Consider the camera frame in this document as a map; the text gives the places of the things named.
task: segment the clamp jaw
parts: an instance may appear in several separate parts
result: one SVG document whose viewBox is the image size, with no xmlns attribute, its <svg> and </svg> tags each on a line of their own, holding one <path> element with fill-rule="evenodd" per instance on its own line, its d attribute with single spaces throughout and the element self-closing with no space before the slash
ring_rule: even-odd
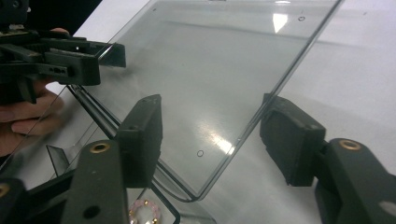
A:
<svg viewBox="0 0 396 224">
<path fill-rule="evenodd" d="M 81 150 L 76 170 L 29 191 L 0 179 L 0 224 L 128 223 L 126 188 L 151 187 L 162 140 L 161 96 L 148 96 L 113 139 Z"/>
<path fill-rule="evenodd" d="M 324 141 L 325 128 L 292 102 L 276 97 L 261 137 L 288 185 L 312 186 L 325 224 L 396 223 L 396 178 L 365 145 Z"/>
<path fill-rule="evenodd" d="M 98 60 L 110 50 L 121 57 L 101 64 L 125 67 L 125 49 L 119 44 L 91 42 L 59 32 L 0 32 L 0 105 L 20 101 L 35 104 L 35 80 L 99 85 Z"/>
</svg>

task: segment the black mount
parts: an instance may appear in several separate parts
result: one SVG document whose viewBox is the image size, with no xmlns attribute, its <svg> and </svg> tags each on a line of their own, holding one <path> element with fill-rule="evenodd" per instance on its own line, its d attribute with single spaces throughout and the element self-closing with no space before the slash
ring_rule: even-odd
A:
<svg viewBox="0 0 396 224">
<path fill-rule="evenodd" d="M 98 58 L 110 50 L 116 50 L 120 57 L 102 60 L 101 64 L 125 67 L 122 45 L 13 25 L 26 21 L 28 5 L 28 0 L 0 1 L 0 105 L 21 101 L 35 104 L 33 82 L 39 79 L 99 85 Z"/>
<path fill-rule="evenodd" d="M 85 146 L 78 168 L 26 191 L 0 179 L 0 224 L 128 223 L 126 188 L 149 188 L 163 140 L 161 96 L 134 106 L 112 140 Z"/>
<path fill-rule="evenodd" d="M 325 224 L 396 223 L 396 178 L 369 148 L 350 139 L 324 141 L 325 128 L 276 97 L 261 137 L 288 185 L 312 186 Z"/>
</svg>

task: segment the brass insert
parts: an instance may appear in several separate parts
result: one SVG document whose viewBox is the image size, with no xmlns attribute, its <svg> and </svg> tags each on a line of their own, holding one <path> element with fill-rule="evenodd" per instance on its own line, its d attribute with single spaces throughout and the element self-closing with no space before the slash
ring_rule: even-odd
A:
<svg viewBox="0 0 396 224">
<path fill-rule="evenodd" d="M 95 146 L 91 147 L 90 152 L 91 153 L 101 153 L 104 151 L 107 151 L 110 148 L 110 145 L 107 143 L 99 143 L 96 144 Z"/>
<path fill-rule="evenodd" d="M 8 184 L 0 184 L 0 198 L 5 196 L 9 192 Z"/>
<path fill-rule="evenodd" d="M 344 147 L 348 150 L 359 150 L 361 149 L 361 144 L 357 142 L 353 142 L 350 140 L 340 140 L 341 147 Z"/>
</svg>

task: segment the metal screw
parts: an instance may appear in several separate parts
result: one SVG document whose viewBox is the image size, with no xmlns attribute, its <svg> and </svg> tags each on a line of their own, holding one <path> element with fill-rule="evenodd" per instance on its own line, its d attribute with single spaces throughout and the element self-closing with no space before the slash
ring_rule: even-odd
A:
<svg viewBox="0 0 396 224">
<path fill-rule="evenodd" d="M 346 140 L 346 139 L 340 140 L 339 143 L 340 143 L 341 147 L 348 149 L 348 150 L 360 150 L 361 149 L 361 145 L 359 143 L 353 142 L 350 140 Z"/>
</svg>

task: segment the hand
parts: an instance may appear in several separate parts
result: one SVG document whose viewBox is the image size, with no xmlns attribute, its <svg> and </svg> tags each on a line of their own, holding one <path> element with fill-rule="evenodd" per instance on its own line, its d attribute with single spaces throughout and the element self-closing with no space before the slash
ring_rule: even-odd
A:
<svg viewBox="0 0 396 224">
<path fill-rule="evenodd" d="M 61 33 L 68 33 L 68 31 L 66 31 L 64 28 L 53 28 L 51 31 L 55 31 L 55 32 L 61 32 Z"/>
<path fill-rule="evenodd" d="M 61 119 L 55 112 L 63 107 L 64 102 L 62 99 L 54 102 L 57 95 L 46 89 L 48 83 L 47 80 L 35 82 L 37 97 L 35 105 L 28 102 L 0 105 L 0 157 L 10 154 L 26 134 L 44 135 L 62 125 Z"/>
</svg>

